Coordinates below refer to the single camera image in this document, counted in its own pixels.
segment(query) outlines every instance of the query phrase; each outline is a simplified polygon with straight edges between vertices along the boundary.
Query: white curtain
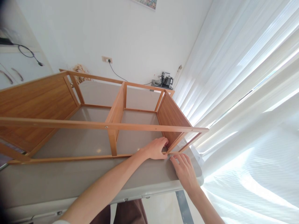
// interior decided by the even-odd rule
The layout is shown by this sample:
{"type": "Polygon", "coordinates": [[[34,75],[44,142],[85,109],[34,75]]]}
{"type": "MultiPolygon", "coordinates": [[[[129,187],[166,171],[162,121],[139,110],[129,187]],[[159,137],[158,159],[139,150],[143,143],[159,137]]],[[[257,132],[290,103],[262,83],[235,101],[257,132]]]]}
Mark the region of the white curtain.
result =
{"type": "Polygon", "coordinates": [[[227,223],[299,222],[298,28],[298,0],[214,0],[176,79],[227,223]]]}

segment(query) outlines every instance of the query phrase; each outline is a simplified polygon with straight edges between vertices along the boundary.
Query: brown fabric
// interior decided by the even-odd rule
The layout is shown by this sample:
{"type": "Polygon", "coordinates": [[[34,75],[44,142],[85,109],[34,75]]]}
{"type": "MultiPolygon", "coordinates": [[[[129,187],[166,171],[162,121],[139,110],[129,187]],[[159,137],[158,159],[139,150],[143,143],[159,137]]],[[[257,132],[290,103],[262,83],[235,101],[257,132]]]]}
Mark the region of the brown fabric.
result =
{"type": "MultiPolygon", "coordinates": [[[[110,224],[110,205],[106,206],[91,224],[110,224]]],[[[141,199],[117,204],[113,224],[148,224],[141,199]]]]}
{"type": "Polygon", "coordinates": [[[110,205],[107,205],[97,216],[91,221],[90,224],[110,224],[111,210],[110,205]]]}

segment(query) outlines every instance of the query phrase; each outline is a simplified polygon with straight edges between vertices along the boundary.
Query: forearm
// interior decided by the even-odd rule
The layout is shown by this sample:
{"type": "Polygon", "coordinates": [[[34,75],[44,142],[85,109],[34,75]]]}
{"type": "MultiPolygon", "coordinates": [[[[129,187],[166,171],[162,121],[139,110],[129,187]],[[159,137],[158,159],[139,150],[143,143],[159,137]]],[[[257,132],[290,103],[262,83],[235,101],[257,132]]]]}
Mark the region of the forearm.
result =
{"type": "Polygon", "coordinates": [[[205,224],[224,223],[199,185],[186,191],[205,224]]]}
{"type": "Polygon", "coordinates": [[[147,159],[146,154],[137,152],[83,192],[61,217],[71,224],[90,223],[118,194],[135,170],[147,159]]]}

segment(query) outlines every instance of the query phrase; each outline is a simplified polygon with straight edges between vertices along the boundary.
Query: black cable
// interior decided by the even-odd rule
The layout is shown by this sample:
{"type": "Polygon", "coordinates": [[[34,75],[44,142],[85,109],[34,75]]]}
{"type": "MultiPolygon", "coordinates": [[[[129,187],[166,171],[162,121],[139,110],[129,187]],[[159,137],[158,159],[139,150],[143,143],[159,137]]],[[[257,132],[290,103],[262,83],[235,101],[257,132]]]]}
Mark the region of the black cable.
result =
{"type": "Polygon", "coordinates": [[[111,66],[111,64],[110,64],[110,59],[108,60],[108,62],[109,62],[109,65],[110,65],[110,67],[111,67],[111,69],[112,69],[112,71],[113,71],[113,68],[112,68],[112,66],[111,66]]]}
{"type": "Polygon", "coordinates": [[[112,71],[114,72],[114,74],[116,74],[115,73],[115,71],[113,70],[113,68],[112,68],[112,66],[111,66],[111,64],[110,64],[110,59],[108,60],[108,62],[109,62],[109,65],[110,65],[110,67],[111,67],[111,69],[112,69],[112,71]]]}
{"type": "Polygon", "coordinates": [[[37,61],[38,65],[40,65],[40,66],[44,66],[43,63],[41,63],[41,62],[39,62],[39,61],[37,60],[37,58],[35,57],[34,53],[33,53],[28,47],[26,47],[26,46],[24,46],[24,45],[21,45],[21,44],[14,44],[14,43],[12,43],[12,44],[13,44],[13,45],[18,45],[18,49],[19,49],[19,51],[20,51],[24,56],[26,56],[26,57],[28,57],[28,58],[35,58],[35,60],[37,61]],[[28,51],[30,51],[30,53],[32,54],[32,56],[28,56],[28,55],[24,54],[24,53],[21,51],[20,47],[24,47],[25,49],[27,49],[28,51]]]}

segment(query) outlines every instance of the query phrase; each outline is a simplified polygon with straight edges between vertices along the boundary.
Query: wooden shelf frame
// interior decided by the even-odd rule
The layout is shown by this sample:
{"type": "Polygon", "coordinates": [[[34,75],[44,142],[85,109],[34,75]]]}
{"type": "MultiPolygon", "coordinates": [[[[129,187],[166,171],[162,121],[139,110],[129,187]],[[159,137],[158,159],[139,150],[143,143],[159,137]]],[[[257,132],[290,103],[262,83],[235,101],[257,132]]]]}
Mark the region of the wooden shelf frame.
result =
{"type": "Polygon", "coordinates": [[[128,158],[132,154],[117,154],[116,145],[120,130],[161,131],[162,135],[169,139],[168,150],[167,152],[164,152],[167,154],[172,153],[171,151],[187,133],[197,133],[195,137],[178,152],[174,152],[182,153],[204,133],[209,131],[207,128],[192,127],[172,99],[174,90],[123,82],[79,72],[67,70],[60,71],[60,73],[52,76],[0,91],[0,97],[4,99],[3,103],[0,103],[0,105],[4,107],[3,110],[0,110],[0,127],[2,127],[0,138],[26,152],[26,154],[23,155],[0,143],[0,153],[13,158],[13,160],[8,162],[9,164],[17,165],[128,158]],[[74,85],[74,90],[77,93],[79,101],[71,87],[68,76],[74,85]],[[121,86],[113,105],[85,104],[80,87],[76,82],[76,77],[86,77],[120,84],[121,86]],[[53,87],[45,87],[45,83],[52,83],[53,87]],[[160,91],[161,93],[155,110],[127,108],[126,101],[128,86],[160,91]],[[24,96],[18,99],[18,94],[20,92],[22,92],[24,96]],[[16,105],[27,110],[32,110],[34,108],[36,111],[35,113],[25,113],[25,115],[22,115],[22,113],[14,109],[16,105]],[[105,108],[110,109],[110,111],[106,121],[103,123],[69,120],[82,106],[105,108]],[[121,121],[125,110],[154,113],[157,116],[159,125],[124,124],[121,121]],[[32,156],[34,156],[60,128],[106,129],[109,136],[111,155],[33,159],[32,156]],[[32,137],[32,135],[28,134],[29,130],[33,130],[34,133],[40,131],[42,134],[32,137]]]}

